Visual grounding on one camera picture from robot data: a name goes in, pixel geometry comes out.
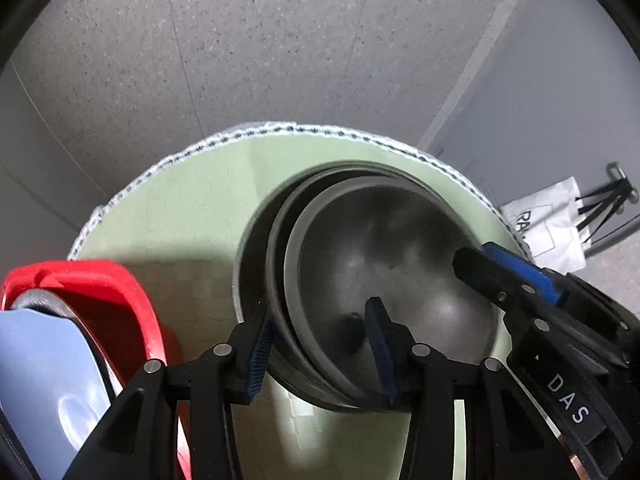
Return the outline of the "light blue square plate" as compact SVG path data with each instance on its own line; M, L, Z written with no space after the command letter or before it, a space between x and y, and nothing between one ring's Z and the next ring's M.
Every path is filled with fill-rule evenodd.
M111 405L85 336L67 318L1 313L1 409L35 470L61 479Z

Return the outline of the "small steel bowl front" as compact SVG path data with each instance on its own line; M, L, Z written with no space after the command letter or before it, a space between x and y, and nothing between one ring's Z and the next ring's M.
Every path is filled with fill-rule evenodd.
M232 298L236 318L244 321L256 311L269 312L265 284L268 238L282 205L299 185L319 174L351 172L356 176L385 176L406 182L415 180L410 174L392 166L364 160L340 160L312 166L285 179L262 200L247 223L242 235L232 271ZM280 316L272 317L274 349L268 365L269 373L282 386L298 396L334 396L335 404L347 404L344 393L333 387L315 370L297 342L286 341L281 330Z

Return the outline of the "grey door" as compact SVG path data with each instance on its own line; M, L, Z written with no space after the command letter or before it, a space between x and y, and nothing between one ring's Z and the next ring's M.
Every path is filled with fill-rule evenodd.
M498 206L637 183L638 58L597 0L503 0L420 145Z

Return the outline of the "round table green tablecloth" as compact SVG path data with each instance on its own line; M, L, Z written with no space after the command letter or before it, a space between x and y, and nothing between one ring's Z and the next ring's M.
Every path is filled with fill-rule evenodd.
M232 266L259 204L294 174L338 160L405 171L442 196L479 240L524 252L491 201L439 159L359 130L266 122L214 134L145 170L96 208L70 256L126 266L184 357L195 359L235 326ZM409 419L316 408L267 379L254 403L234 409L233 422L247 479L395 479Z

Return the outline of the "white tote bag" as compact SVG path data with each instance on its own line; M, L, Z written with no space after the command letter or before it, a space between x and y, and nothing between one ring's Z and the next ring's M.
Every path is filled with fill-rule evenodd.
M619 177L583 193L573 177L501 207L502 214L528 247L537 266L561 274L582 270L586 252L608 220L636 204L639 193Z

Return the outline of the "red plastic square basin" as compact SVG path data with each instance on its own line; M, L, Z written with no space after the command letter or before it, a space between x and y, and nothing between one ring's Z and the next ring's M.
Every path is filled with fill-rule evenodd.
M22 292L42 288L60 296L79 315L105 351L122 390L146 361L171 366L181 359L180 344L160 322L149 297L123 266L107 260L45 261L6 274L1 287L1 313ZM177 473L190 477L189 445L184 417L178 412ZM6 479L42 479L1 410L1 474Z

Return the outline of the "large steel mixing bowl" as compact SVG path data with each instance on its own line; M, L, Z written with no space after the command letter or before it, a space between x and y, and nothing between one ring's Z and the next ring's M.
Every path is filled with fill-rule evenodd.
M104 382L106 394L113 401L122 392L122 380L117 376L105 351L96 342L79 315L69 304L54 292L42 288L32 288L19 294L9 305L10 311L34 310L46 315L66 318L72 321L84 336L88 347L96 360L96 366Z

